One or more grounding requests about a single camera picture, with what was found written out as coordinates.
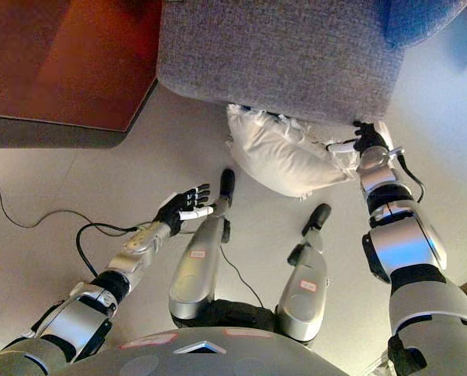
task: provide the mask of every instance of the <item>black cable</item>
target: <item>black cable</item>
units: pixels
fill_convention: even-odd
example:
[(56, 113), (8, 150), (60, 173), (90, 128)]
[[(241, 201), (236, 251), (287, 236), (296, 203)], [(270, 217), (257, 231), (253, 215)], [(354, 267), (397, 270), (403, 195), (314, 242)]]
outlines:
[(87, 225), (83, 226), (78, 232), (77, 236), (75, 237), (75, 243), (77, 245), (77, 251), (78, 254), (80, 255), (82, 261), (85, 263), (85, 265), (89, 268), (91, 271), (92, 275), (96, 278), (98, 276), (98, 272), (96, 272), (96, 269), (94, 269), (94, 266), (92, 266), (91, 262), (87, 259), (85, 256), (84, 251), (82, 250), (82, 246), (80, 244), (80, 237), (84, 230), (87, 230), (89, 227), (107, 227), (109, 229), (117, 230), (123, 232), (122, 235), (125, 235), (126, 233), (131, 233), (134, 231), (138, 230), (138, 226), (133, 226), (133, 227), (128, 227), (128, 228), (121, 228), (121, 227), (116, 227), (113, 225), (109, 225), (107, 223), (88, 223)]
[[(0, 207), (2, 208), (2, 211), (5, 215), (5, 217), (15, 226), (18, 226), (18, 227), (21, 227), (22, 229), (33, 229), (35, 227), (37, 227), (38, 225), (40, 225), (44, 219), (48, 218), (49, 216), (51, 215), (54, 215), (56, 213), (71, 213), (71, 214), (75, 214), (75, 215), (78, 215), (79, 217), (85, 219), (87, 222), (89, 223), (93, 223), (93, 221), (91, 219), (89, 219), (87, 216), (83, 215), (82, 213), (79, 213), (78, 211), (75, 211), (75, 210), (70, 210), (70, 209), (57, 209), (57, 210), (53, 210), (53, 211), (50, 211), (48, 213), (46, 213), (45, 215), (43, 215), (37, 222), (35, 222), (34, 224), (32, 225), (23, 225), (21, 223), (18, 223), (16, 222), (14, 219), (12, 219), (10, 217), (10, 215), (7, 213), (6, 209), (5, 209), (5, 206), (4, 206), (4, 202), (3, 202), (3, 199), (2, 199), (2, 192), (0, 190)], [(98, 231), (100, 231), (101, 233), (104, 233), (105, 235), (109, 236), (109, 237), (121, 237), (122, 235), (125, 235), (126, 233), (108, 233), (102, 229), (100, 229), (98, 226), (96, 227), (96, 229)]]
[(253, 293), (253, 294), (255, 295), (255, 297), (258, 299), (258, 302), (259, 302), (259, 304), (262, 306), (262, 308), (265, 308), (265, 307), (263, 306), (262, 299), (259, 298), (258, 294), (256, 294), (256, 291), (244, 280), (244, 278), (242, 278), (242, 275), (241, 275), (241, 272), (239, 272), (239, 269), (237, 269), (237, 267), (236, 267), (232, 262), (230, 262), (230, 261), (228, 260), (228, 258), (226, 258), (225, 252), (223, 251), (223, 247), (222, 247), (221, 245), (219, 246), (219, 249), (221, 249), (221, 253), (222, 253), (222, 255), (223, 255), (225, 261), (226, 261), (230, 266), (232, 266), (232, 267), (235, 269), (235, 271), (237, 272), (237, 275), (238, 275), (239, 278), (241, 279), (242, 283), (245, 284), (245, 285), (249, 288), (249, 290), (252, 291), (252, 293)]
[(417, 183), (420, 186), (421, 193), (420, 193), (420, 197), (418, 198), (416, 202), (418, 203), (422, 202), (423, 197), (425, 196), (425, 184), (423, 184), (423, 182), (419, 178), (417, 178), (415, 174), (413, 174), (413, 172), (409, 171), (409, 168), (407, 168), (406, 159), (404, 158), (404, 155), (402, 154), (398, 155), (397, 160), (399, 161), (400, 167), (403, 168), (404, 172), (406, 172), (406, 174), (410, 178), (412, 178), (413, 181), (415, 181), (415, 183)]

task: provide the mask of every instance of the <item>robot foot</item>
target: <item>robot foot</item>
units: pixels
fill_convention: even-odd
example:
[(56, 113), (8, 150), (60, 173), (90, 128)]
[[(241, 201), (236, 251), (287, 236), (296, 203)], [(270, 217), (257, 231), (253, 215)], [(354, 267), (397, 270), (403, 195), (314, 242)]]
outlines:
[(234, 196), (235, 188), (235, 173), (234, 171), (226, 168), (221, 174), (221, 183), (219, 185), (219, 194), (228, 198), (229, 206), (232, 206), (232, 199)]
[(309, 221), (303, 227), (302, 235), (305, 236), (311, 228), (320, 230), (324, 225), (324, 222), (329, 218), (331, 214), (331, 206), (328, 204), (320, 204), (315, 208), (313, 213), (310, 215)]

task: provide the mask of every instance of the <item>white tiled floor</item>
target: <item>white tiled floor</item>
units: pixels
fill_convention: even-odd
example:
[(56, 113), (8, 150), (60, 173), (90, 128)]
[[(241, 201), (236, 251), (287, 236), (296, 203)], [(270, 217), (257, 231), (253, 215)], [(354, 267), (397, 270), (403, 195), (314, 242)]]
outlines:
[[(452, 47), (467, 25), (465, 17), (408, 50), (386, 116), (394, 139), (407, 150), (408, 164), (427, 185), (422, 207), (445, 240), (447, 275), (458, 284), (467, 280), (467, 68), (462, 69)], [(72, 208), (129, 226), (151, 219), (173, 191), (211, 182), (215, 196), (221, 171), (234, 166), (224, 144), (227, 135), (223, 107), (159, 87), (127, 139), (114, 149), (0, 150), (0, 186), (9, 211), (21, 222), (33, 222), (53, 208)], [(331, 286), (313, 349), (359, 374), (382, 353), (390, 333), (389, 287), (369, 273), (360, 246), (367, 211), (358, 183), (317, 191), (300, 203), (234, 169), (232, 236), (225, 251), (270, 308), (291, 272), (285, 259), (308, 215), (323, 201), (333, 207), (323, 230)], [(74, 246), (83, 224), (64, 214), (23, 230), (0, 210), (0, 348), (76, 282), (90, 279)], [(187, 239), (175, 237), (161, 249), (154, 267), (121, 306), (111, 343), (173, 328), (167, 289)], [(83, 240), (97, 268), (121, 243), (95, 231)], [(217, 297), (255, 302), (224, 262)]]

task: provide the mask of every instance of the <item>gray sofa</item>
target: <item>gray sofa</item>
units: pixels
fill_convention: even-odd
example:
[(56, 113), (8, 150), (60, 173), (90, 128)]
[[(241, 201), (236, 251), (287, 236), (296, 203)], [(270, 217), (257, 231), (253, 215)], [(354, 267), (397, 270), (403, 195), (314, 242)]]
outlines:
[(308, 121), (381, 118), (404, 49), (467, 0), (182, 0), (163, 11), (157, 77), (182, 96)]

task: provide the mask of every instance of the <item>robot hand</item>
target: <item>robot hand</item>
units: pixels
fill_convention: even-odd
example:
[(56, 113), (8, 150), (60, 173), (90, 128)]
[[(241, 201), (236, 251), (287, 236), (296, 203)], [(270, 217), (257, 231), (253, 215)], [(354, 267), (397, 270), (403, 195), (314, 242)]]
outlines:
[(166, 223), (171, 228), (171, 236), (176, 235), (183, 221), (212, 213), (212, 207), (204, 207), (210, 193), (209, 184), (196, 186), (185, 193), (174, 193), (161, 206), (154, 222)]
[(355, 134), (356, 136), (360, 136), (360, 138), (355, 142), (353, 148), (357, 150), (360, 155), (372, 146), (382, 146), (385, 147), (387, 151), (393, 149), (389, 130), (382, 121), (376, 121), (374, 124), (355, 121), (353, 126), (359, 128), (355, 131)]

